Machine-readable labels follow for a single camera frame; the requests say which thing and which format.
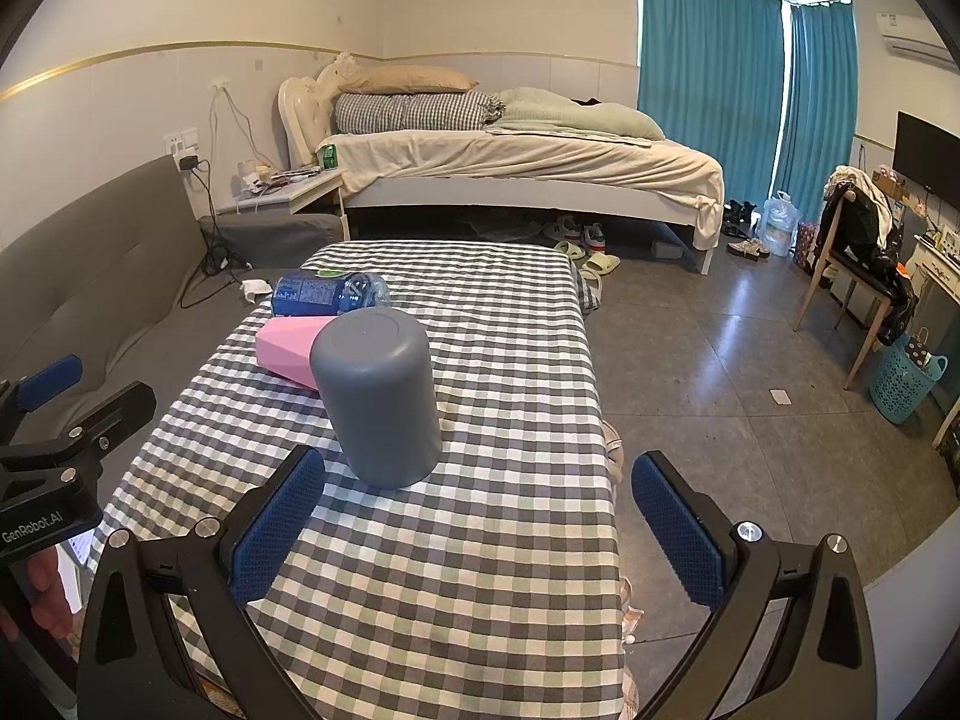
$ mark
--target air conditioner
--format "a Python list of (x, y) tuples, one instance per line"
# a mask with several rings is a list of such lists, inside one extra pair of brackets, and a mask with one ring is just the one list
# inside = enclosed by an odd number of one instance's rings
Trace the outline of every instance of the air conditioner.
[(957, 71), (947, 46), (927, 19), (896, 13), (878, 13), (877, 23), (880, 24), (883, 42), (893, 55)]

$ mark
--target television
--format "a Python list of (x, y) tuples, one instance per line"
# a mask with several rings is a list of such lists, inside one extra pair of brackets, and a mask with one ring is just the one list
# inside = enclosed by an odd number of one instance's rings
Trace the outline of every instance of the television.
[(960, 138), (901, 111), (894, 170), (960, 208)]

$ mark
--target teal curtain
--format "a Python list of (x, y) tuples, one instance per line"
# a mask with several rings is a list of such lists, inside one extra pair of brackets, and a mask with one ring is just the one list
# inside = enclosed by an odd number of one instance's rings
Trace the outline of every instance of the teal curtain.
[(779, 0), (643, 0), (637, 107), (723, 167), (730, 199), (762, 204), (784, 105)]
[(824, 184), (850, 160), (856, 128), (857, 55), (853, 5), (795, 5), (793, 65), (784, 144), (774, 189), (806, 221), (820, 218)]

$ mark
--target gray cylindrical container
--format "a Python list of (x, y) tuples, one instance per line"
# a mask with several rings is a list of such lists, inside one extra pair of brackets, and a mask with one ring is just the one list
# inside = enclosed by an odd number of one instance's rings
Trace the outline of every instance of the gray cylindrical container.
[(440, 459), (440, 420), (424, 327), (394, 308), (362, 308), (320, 330), (310, 368), (344, 457), (368, 485), (419, 482)]

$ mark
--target blue laundry basket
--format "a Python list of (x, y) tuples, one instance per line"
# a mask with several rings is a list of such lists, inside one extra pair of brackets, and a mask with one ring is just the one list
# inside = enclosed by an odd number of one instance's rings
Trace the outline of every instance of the blue laundry basket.
[(887, 348), (880, 369), (870, 382), (874, 405), (895, 425), (906, 422), (947, 371), (947, 358), (943, 356), (931, 358), (925, 370), (918, 368), (904, 351), (909, 341), (909, 336), (902, 335)]

